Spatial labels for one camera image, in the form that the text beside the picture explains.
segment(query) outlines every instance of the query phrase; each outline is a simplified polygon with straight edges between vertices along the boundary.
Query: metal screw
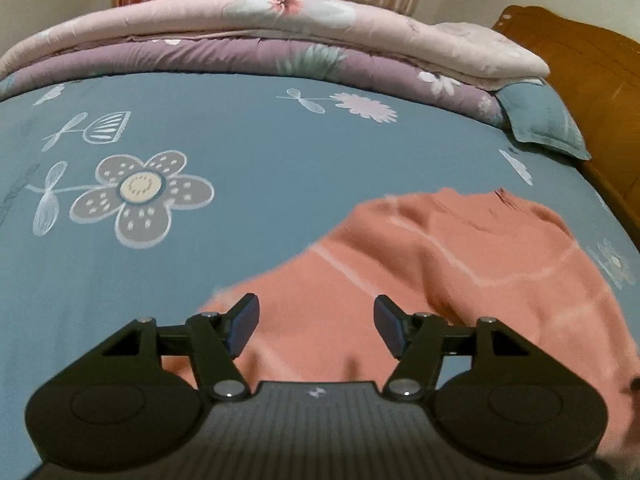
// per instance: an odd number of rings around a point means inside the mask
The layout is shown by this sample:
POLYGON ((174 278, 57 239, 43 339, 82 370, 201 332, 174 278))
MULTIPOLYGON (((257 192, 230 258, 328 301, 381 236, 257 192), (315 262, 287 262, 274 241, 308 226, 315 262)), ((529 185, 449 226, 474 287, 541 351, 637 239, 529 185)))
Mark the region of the metal screw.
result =
POLYGON ((214 384, 213 391, 217 396, 232 398, 244 393, 245 387, 240 381, 227 379, 214 384))
POLYGON ((418 394, 422 387, 413 379, 394 379, 389 383, 389 391, 398 397, 409 397, 418 394))

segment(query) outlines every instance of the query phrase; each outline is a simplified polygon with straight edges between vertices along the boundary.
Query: white flower print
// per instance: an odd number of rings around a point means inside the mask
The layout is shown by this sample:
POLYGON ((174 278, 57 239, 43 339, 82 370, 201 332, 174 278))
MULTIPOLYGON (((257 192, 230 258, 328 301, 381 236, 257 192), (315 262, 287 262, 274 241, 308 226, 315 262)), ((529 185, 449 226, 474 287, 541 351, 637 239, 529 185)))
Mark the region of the white flower print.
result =
POLYGON ((8 93, 15 82, 15 74, 9 74, 4 79, 0 79, 0 96, 8 93))
POLYGON ((480 101, 478 102, 478 111, 482 114, 483 117, 488 117, 492 110, 493 102, 489 98, 489 96, 482 96, 480 101))
POLYGON ((53 27, 49 27, 49 28, 46 28, 46 29, 44 29, 44 30, 41 30, 40 32, 38 32, 38 33, 36 34, 36 37, 38 37, 38 38, 46 38, 46 39, 48 40, 48 39, 49 39, 49 35, 51 34, 51 31, 52 31, 54 28, 56 28, 56 27, 61 27, 62 25, 71 25, 71 26, 74 26, 74 25, 79 21, 79 19, 80 19, 80 18, 73 18, 73 19, 68 20, 68 21, 66 21, 66 22, 64 22, 64 23, 60 23, 59 25, 54 25, 53 27))
POLYGON ((611 242, 604 238, 602 244, 598 244, 598 248, 604 257, 604 261, 591 249, 588 249, 589 254, 599 264, 600 268, 607 273, 617 288, 622 288, 623 282, 627 282, 629 285, 636 284, 636 277, 629 267, 628 260, 611 245, 611 242))
POLYGON ((56 197, 53 188, 65 174, 66 167, 66 160, 60 160, 54 164, 44 179, 44 189, 37 190, 42 191, 42 198, 36 209, 36 214, 33 217, 33 234, 36 236, 44 236, 47 234, 58 219, 60 204, 58 203, 58 197, 56 197))
POLYGON ((524 164, 522 164, 517 158, 512 157, 511 155, 509 155, 509 153, 505 152, 504 150, 499 150, 499 151, 502 154, 502 156, 507 159, 509 164, 513 166, 513 169, 518 172, 518 174, 522 177, 522 179, 530 186, 533 186, 533 179, 529 171, 527 171, 527 167, 524 164))
MULTIPOLYGON (((307 110, 309 110, 310 112, 313 112, 315 114, 324 114, 326 112, 326 110, 324 109, 324 107, 322 105, 319 105, 318 103, 314 102, 317 99, 305 99, 305 98, 303 98, 302 94, 300 93, 300 90, 298 90, 297 88, 289 88, 289 90, 287 90, 287 95, 289 97, 277 96, 277 98, 278 99, 295 99, 301 105, 303 105, 303 107, 305 107, 307 110)), ((321 97, 319 99, 331 100, 331 98, 323 98, 323 97, 321 97)))
POLYGON ((173 209, 198 209, 213 200, 209 181, 179 174, 186 164, 186 155, 176 151, 158 153, 146 162, 131 155, 108 156, 95 170, 102 186, 79 196, 69 216, 87 224, 117 212, 120 243, 133 249, 153 247, 167 236, 173 209))
POLYGON ((434 96, 438 97, 444 90, 447 94, 455 94, 455 86, 460 86, 462 83, 456 79, 447 77, 445 75, 435 75, 431 72, 420 72, 418 79, 426 83, 431 83, 431 92, 434 96))
POLYGON ((458 38, 471 40, 474 31, 480 28, 480 26, 472 23, 437 23, 433 25, 433 28, 437 28, 458 38))
POLYGON ((158 41, 164 41, 168 45, 177 45, 180 44, 182 40, 151 40, 151 43, 157 43, 158 41))
POLYGON ((289 32, 308 32, 314 24, 344 30, 356 18, 354 8, 338 0, 237 0, 226 5, 222 15, 247 27, 289 32))
POLYGON ((499 50, 511 57, 522 57, 524 49, 517 43, 509 40, 508 38, 500 38, 495 41, 495 45, 499 50))
POLYGON ((539 77, 527 77, 520 81, 521 83, 529 83, 530 85, 544 86, 545 83, 539 77))
POLYGON ((84 142, 89 144, 111 144, 118 142, 124 129, 127 127, 131 112, 113 112, 97 118, 93 123, 89 124, 82 130, 75 130, 82 121, 89 116, 88 113, 82 112, 73 117, 68 123, 62 126, 62 129, 56 133, 45 137, 46 144, 42 147, 42 151, 50 150, 59 140, 62 134, 80 133, 84 142))
POLYGON ((338 108, 346 108, 352 114, 357 114, 365 119, 373 119, 379 123, 395 123, 398 116, 395 110, 380 101, 373 101, 356 94, 334 94, 331 99, 341 101, 336 105, 338 108))
POLYGON ((597 191, 595 191, 596 193, 596 198, 598 199, 598 202, 600 202, 600 205, 602 206, 602 208, 605 211, 609 211, 611 214, 613 214, 611 212, 611 209, 609 208, 609 206, 607 205, 607 203, 604 201, 603 197, 600 195, 600 193, 598 193, 597 191))
POLYGON ((40 99, 34 102, 34 104, 31 106, 38 106, 38 105, 41 105, 44 101, 55 99, 60 94, 62 94, 62 91, 64 89, 65 89, 64 83, 54 86, 51 90, 49 90, 46 94, 44 94, 40 99))

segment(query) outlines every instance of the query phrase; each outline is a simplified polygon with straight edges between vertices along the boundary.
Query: blue bedsheet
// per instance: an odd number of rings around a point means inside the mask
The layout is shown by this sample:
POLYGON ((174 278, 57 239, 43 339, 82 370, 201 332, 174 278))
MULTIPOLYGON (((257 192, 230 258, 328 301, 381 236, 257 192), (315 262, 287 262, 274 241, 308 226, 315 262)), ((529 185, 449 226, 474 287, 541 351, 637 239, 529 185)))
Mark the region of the blue bedsheet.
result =
POLYGON ((567 159, 496 128, 305 79, 112 76, 34 106, 48 90, 0 104, 1 479, 38 464, 23 411, 44 381, 135 317, 184 322, 215 289, 277 266, 385 194, 505 187, 549 206, 599 261, 640 341, 640 254, 620 224, 567 159), (174 184, 129 178, 173 160, 184 166, 174 184), (95 191, 109 182, 140 204, 129 218, 95 191), (156 191, 175 197, 166 218, 156 191))

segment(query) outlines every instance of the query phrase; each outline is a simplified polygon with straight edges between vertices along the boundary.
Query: pink sweater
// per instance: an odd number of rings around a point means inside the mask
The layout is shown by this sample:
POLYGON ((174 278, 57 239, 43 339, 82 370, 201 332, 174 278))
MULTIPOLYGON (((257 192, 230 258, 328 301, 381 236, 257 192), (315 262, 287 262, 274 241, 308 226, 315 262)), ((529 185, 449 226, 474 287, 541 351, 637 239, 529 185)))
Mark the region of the pink sweater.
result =
MULTIPOLYGON (((359 205, 307 251, 202 310, 224 312, 246 292, 260 299, 260 324, 236 365, 252 386, 382 386, 397 364, 373 324, 374 298, 386 294, 454 324, 497 317, 600 392, 609 409, 600 456, 631 459, 639 447, 629 385, 640 359, 609 285, 555 212, 503 189, 359 205)), ((185 358, 164 366, 194 385, 185 358)))

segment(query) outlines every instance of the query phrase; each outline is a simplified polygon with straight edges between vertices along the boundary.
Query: gray flower print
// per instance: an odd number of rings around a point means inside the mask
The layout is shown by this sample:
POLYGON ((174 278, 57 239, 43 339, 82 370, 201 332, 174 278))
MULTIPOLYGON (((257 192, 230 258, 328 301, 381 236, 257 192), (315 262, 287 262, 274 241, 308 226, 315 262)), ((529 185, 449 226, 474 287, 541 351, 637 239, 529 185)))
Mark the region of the gray flower print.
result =
POLYGON ((146 162, 131 155, 108 156, 95 170, 103 186, 79 196, 69 216, 87 224, 117 213, 115 233, 121 244, 153 247, 167 236, 173 209, 198 209, 213 200, 209 181, 180 174, 186 164, 186 155, 176 151, 158 153, 146 162))

